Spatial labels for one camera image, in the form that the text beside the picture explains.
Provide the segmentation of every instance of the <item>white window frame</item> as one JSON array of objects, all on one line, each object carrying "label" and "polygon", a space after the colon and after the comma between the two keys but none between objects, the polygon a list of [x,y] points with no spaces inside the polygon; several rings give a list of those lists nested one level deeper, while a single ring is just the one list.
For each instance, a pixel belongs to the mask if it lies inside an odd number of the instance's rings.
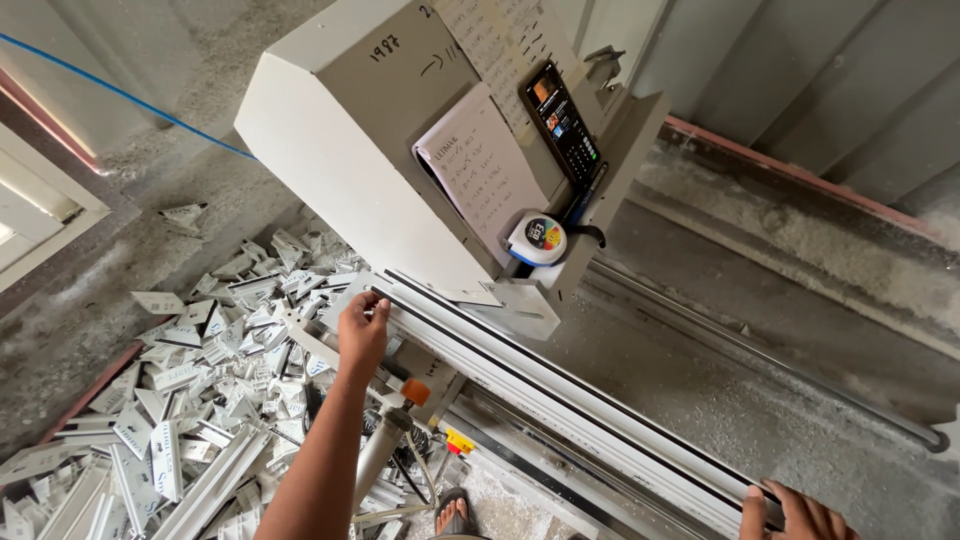
[{"label": "white window frame", "polygon": [[2,292],[110,215],[112,210],[2,124],[0,150],[80,207],[64,224],[0,184],[0,204],[5,206],[0,222],[13,232],[12,237],[0,243],[0,267],[10,263],[0,270]]}]

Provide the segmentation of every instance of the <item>blue cable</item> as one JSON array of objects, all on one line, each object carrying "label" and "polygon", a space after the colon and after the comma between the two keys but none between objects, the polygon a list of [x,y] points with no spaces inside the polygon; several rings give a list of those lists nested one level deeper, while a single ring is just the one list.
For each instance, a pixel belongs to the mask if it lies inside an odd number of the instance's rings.
[{"label": "blue cable", "polygon": [[136,103],[136,104],[139,105],[140,107],[142,107],[142,108],[144,108],[144,109],[152,112],[153,114],[156,114],[157,116],[163,118],[164,120],[167,120],[168,122],[171,122],[171,123],[173,123],[173,124],[175,124],[175,125],[177,125],[177,126],[180,126],[180,127],[184,128],[185,130],[187,130],[188,132],[194,134],[194,135],[199,135],[199,136],[205,138],[206,140],[212,142],[213,144],[216,144],[217,146],[226,148],[227,150],[230,150],[231,152],[235,152],[236,154],[239,154],[239,155],[243,156],[244,158],[250,158],[251,160],[254,160],[254,161],[257,161],[257,160],[258,160],[258,159],[255,158],[253,155],[248,154],[247,152],[244,152],[243,150],[240,150],[239,148],[234,148],[234,147],[230,146],[229,144],[226,144],[226,143],[223,142],[223,141],[217,140],[217,139],[213,138],[212,136],[205,134],[204,132],[198,130],[197,128],[195,128],[195,127],[193,127],[193,126],[191,126],[191,125],[189,125],[189,124],[187,124],[187,123],[185,123],[185,122],[177,119],[177,118],[174,117],[174,116],[171,116],[170,114],[167,114],[166,112],[164,112],[164,111],[162,111],[162,110],[154,107],[153,105],[150,105],[149,103],[143,101],[142,99],[140,99],[140,98],[138,98],[138,97],[136,97],[136,96],[134,96],[134,95],[132,95],[132,94],[130,94],[130,93],[128,93],[128,92],[126,92],[126,91],[124,91],[124,90],[116,87],[116,86],[114,86],[114,85],[111,85],[110,83],[108,83],[107,81],[104,81],[103,79],[97,77],[96,75],[93,75],[93,74],[91,74],[91,73],[87,73],[86,71],[83,71],[82,69],[80,69],[80,68],[77,67],[76,65],[73,65],[72,63],[69,63],[69,62],[66,62],[66,61],[62,61],[61,59],[59,59],[59,58],[51,55],[50,53],[46,53],[46,52],[44,52],[44,51],[41,51],[41,50],[37,49],[36,47],[34,47],[34,46],[32,46],[32,45],[28,45],[27,43],[24,43],[23,41],[20,41],[19,39],[14,39],[13,37],[7,36],[6,34],[3,34],[2,32],[0,32],[0,39],[6,41],[7,43],[9,43],[9,44],[11,44],[11,45],[16,45],[17,47],[20,47],[21,49],[23,49],[23,50],[25,50],[25,51],[27,51],[27,52],[33,53],[33,54],[35,54],[35,55],[37,55],[37,56],[39,56],[39,57],[41,57],[41,58],[43,58],[43,59],[45,59],[45,60],[47,60],[47,61],[51,61],[51,62],[55,63],[56,65],[58,65],[58,66],[60,66],[60,67],[66,68],[66,69],[68,69],[68,70],[70,70],[70,71],[73,71],[74,73],[76,73],[77,75],[80,75],[80,76],[83,77],[84,79],[87,79],[88,81],[91,81],[91,82],[93,82],[93,83],[96,83],[97,85],[100,85],[100,86],[102,86],[102,87],[104,87],[104,88],[106,88],[106,89],[108,89],[108,90],[110,90],[110,91],[113,91],[113,92],[119,94],[120,96],[122,96],[122,97],[124,97],[124,98],[126,98],[126,99],[128,99],[128,100],[130,100],[130,101],[132,101],[132,102],[134,102],[134,103]]}]

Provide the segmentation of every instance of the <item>flip-flop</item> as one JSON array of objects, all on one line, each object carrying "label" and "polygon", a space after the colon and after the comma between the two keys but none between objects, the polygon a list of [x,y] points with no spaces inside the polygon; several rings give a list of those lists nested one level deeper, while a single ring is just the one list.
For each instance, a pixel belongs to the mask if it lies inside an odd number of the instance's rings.
[{"label": "flip-flop", "polygon": [[464,517],[460,515],[460,512],[453,512],[453,517],[450,518],[450,521],[446,522],[444,529],[441,530],[437,536],[444,536],[446,534],[470,534],[479,536],[480,533],[477,531],[476,522],[473,521],[473,509],[470,508],[470,499],[468,499],[467,492],[462,487],[454,487],[444,493],[444,496],[440,499],[440,504],[433,510],[433,522],[437,523],[444,508],[450,506],[450,503],[453,503],[457,499],[463,499],[467,503],[467,518],[464,519]]}]

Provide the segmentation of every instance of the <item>orange knob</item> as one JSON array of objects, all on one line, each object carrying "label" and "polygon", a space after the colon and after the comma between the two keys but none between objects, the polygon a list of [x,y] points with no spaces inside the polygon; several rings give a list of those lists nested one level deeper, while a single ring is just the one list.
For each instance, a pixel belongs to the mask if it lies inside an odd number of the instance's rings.
[{"label": "orange knob", "polygon": [[400,388],[400,394],[402,394],[404,398],[412,401],[415,405],[423,406],[430,397],[430,389],[419,380],[408,379],[407,382],[403,384],[403,387]]}]

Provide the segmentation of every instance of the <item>paper sheet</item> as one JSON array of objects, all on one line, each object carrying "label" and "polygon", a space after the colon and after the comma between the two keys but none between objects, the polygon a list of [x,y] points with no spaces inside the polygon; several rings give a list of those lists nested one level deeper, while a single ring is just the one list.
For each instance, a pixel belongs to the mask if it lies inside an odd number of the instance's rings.
[{"label": "paper sheet", "polygon": [[501,265],[510,261],[500,240],[521,214],[548,202],[519,145],[479,83],[413,146],[453,205]]},{"label": "paper sheet", "polygon": [[522,80],[549,59],[570,83],[580,63],[546,0],[435,0],[434,9],[490,87],[516,138],[532,128],[519,98]]}]

